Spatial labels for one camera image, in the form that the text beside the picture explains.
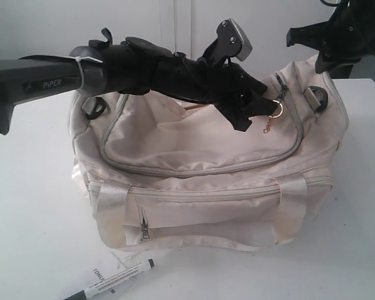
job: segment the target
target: bag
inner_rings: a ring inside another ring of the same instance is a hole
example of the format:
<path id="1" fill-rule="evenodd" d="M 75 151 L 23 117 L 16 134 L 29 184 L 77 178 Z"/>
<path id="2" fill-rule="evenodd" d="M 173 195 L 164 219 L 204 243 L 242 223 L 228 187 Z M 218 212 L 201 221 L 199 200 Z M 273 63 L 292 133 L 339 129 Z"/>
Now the bag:
<path id="1" fill-rule="evenodd" d="M 316 74 L 314 63 L 292 62 L 262 80 L 265 98 L 289 89 L 268 133 L 266 116 L 239 132 L 213 106 L 186 110 L 154 91 L 105 94 L 102 104 L 76 93 L 76 171 L 103 242 L 123 251 L 255 251 L 294 239 L 333 185 L 328 166 L 348 128 L 329 74 Z M 106 107 L 95 119 L 87 114 L 94 105 Z"/>

